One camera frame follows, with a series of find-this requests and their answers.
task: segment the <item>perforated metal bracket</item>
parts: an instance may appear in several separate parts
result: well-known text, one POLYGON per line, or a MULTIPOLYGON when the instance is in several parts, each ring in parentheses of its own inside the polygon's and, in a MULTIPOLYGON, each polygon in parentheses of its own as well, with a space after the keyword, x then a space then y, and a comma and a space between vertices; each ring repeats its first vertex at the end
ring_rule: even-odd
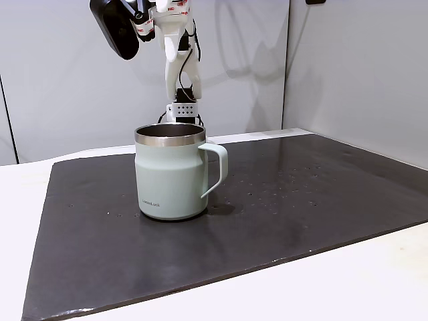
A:
POLYGON ((321 5, 325 2, 326 0, 306 0, 307 5, 321 5))
POLYGON ((192 104, 179 104, 173 102, 171 105, 171 112, 173 113, 173 117, 198 117, 198 103, 192 104))

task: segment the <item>cable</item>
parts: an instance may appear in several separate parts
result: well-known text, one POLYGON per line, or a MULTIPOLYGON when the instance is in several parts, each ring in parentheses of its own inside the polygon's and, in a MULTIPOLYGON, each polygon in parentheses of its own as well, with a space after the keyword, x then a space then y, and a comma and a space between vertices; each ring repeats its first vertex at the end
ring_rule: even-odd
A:
POLYGON ((162 116, 161 116, 161 117, 159 117, 158 124, 160 124, 160 123, 162 122, 162 118, 163 118, 163 116, 165 116, 166 114, 167 114, 167 112, 164 112, 164 113, 162 114, 162 116))
POLYGON ((9 110, 7 109, 5 90, 3 88, 3 82, 1 81, 1 76, 0 76, 0 90, 3 93, 3 101, 5 102, 6 117, 7 117, 7 122, 9 123, 9 130, 11 132, 13 151, 15 152, 15 160, 16 160, 16 163, 19 164, 18 150, 16 149, 15 137, 13 136, 12 123, 11 123, 11 118, 9 116, 9 110))
MULTIPOLYGON (((300 30, 298 39, 297 39, 297 43, 296 43, 296 47, 293 50, 293 54, 290 56, 290 33, 288 34, 287 37, 287 58, 286 58, 286 77, 284 80, 284 99, 282 100, 282 122, 281 122, 281 128, 284 129, 284 114, 286 111, 286 89, 287 89, 287 82, 288 82, 288 77, 290 76, 290 72, 292 71, 292 67, 293 67, 293 63, 294 63, 294 58, 296 58, 296 54, 297 54, 297 50, 299 48, 300 45, 300 41, 302 40, 302 36, 303 36, 303 31, 305 30, 305 26, 306 23, 308 22, 308 16, 309 16, 309 11, 310 11, 311 7, 308 7, 306 10, 306 14, 305 14, 305 18, 303 19, 303 24, 302 24, 302 28, 300 30)), ((290 8, 288 10, 288 12, 292 11, 292 2, 290 2, 290 8)), ((288 16, 288 30, 290 29, 290 24, 291 24, 291 15, 288 16)))
POLYGON ((202 125, 203 127, 205 127, 200 114, 198 114, 198 119, 199 119, 199 126, 202 125))
POLYGON ((193 34, 191 34, 191 35, 189 34, 189 37, 195 37, 196 46, 198 47, 198 61, 201 61, 201 46, 199 45, 198 34, 196 32, 195 20, 193 20, 193 34))
POLYGON ((190 50, 189 55, 187 56, 187 58, 186 58, 185 62, 184 62, 184 63, 183 63, 183 65, 181 66, 181 70, 180 70, 180 74, 179 74, 179 81, 180 81, 181 89, 183 89, 183 93, 186 95, 186 97, 187 97, 190 101, 192 101, 192 102, 196 102, 196 101, 197 101, 196 99, 192 99, 192 98, 190 98, 190 97, 189 97, 189 95, 187 95, 187 93, 186 93, 186 91, 185 91, 185 88, 183 87, 183 83, 181 82, 181 74, 183 73, 183 69, 185 69, 185 66, 186 66, 187 62, 189 61, 189 58, 190 58, 190 56, 192 55, 192 53, 193 53, 193 48, 190 50))

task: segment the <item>insulated mug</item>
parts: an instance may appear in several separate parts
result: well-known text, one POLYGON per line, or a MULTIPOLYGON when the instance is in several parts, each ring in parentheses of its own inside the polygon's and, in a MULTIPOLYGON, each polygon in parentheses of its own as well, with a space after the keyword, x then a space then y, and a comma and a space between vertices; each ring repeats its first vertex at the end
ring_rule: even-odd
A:
POLYGON ((205 128, 164 123, 135 131, 135 171, 138 204, 155 219, 186 219, 200 214, 208 194, 227 176, 224 147, 206 143, 205 128), (219 155, 220 179, 208 188, 207 150, 219 155))

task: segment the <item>mug handle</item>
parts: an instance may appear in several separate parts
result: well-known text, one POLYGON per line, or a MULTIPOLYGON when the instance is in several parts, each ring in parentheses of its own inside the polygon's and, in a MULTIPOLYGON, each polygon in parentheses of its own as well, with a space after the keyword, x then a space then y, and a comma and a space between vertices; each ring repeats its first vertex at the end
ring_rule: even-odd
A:
POLYGON ((229 172, 229 159, 227 158, 226 148, 220 145, 205 143, 199 146, 198 149, 215 152, 217 155, 219 155, 219 160, 220 160, 220 179, 217 184, 215 184, 204 195, 201 196, 201 198, 203 199, 209 193, 214 191, 221 184, 221 182, 223 182, 226 179, 227 174, 229 172))

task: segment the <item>white wall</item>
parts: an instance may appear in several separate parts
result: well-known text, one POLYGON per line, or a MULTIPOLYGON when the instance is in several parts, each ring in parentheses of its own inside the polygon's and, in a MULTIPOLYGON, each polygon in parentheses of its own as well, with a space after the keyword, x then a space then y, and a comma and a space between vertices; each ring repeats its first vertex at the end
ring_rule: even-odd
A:
MULTIPOLYGON (((130 62, 108 46, 89 0, 1 0, 0 71, 20 159, 133 144, 165 111, 165 54, 130 62)), ((280 129, 288 1, 194 0, 208 134, 280 129)))
POLYGON ((0 166, 16 164, 3 92, 0 87, 0 166))
POLYGON ((428 1, 290 6, 285 127, 428 169, 428 1))

